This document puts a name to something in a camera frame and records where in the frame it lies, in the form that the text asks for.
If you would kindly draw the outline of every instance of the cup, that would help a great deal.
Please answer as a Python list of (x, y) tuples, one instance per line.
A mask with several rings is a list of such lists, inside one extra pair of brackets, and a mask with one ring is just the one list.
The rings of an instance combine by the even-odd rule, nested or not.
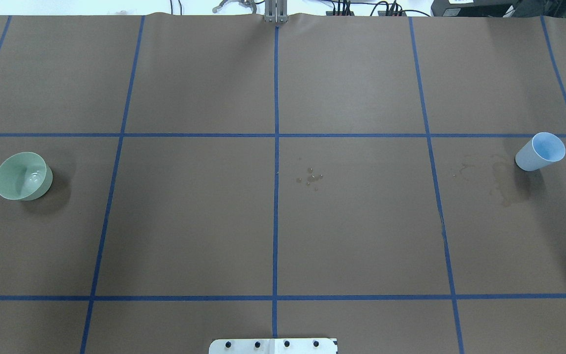
[(565, 145), (552, 133), (538, 133), (517, 152), (514, 161), (524, 171), (534, 171), (562, 160)]
[(54, 175), (34, 152), (19, 152), (0, 166), (0, 195), (9, 200), (34, 200), (52, 186)]

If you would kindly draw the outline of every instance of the gray metal bracket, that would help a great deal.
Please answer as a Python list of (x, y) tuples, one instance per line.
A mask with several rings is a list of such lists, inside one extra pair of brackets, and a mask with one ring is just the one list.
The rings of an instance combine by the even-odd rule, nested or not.
[(287, 0), (265, 0), (265, 22), (287, 22)]

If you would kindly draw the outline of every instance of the white label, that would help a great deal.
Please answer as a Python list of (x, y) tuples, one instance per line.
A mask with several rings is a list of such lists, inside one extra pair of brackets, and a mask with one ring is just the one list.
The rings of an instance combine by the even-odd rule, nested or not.
[(458, 13), (460, 13), (460, 8), (458, 9), (446, 9), (445, 13), (443, 13), (443, 16), (458, 16)]

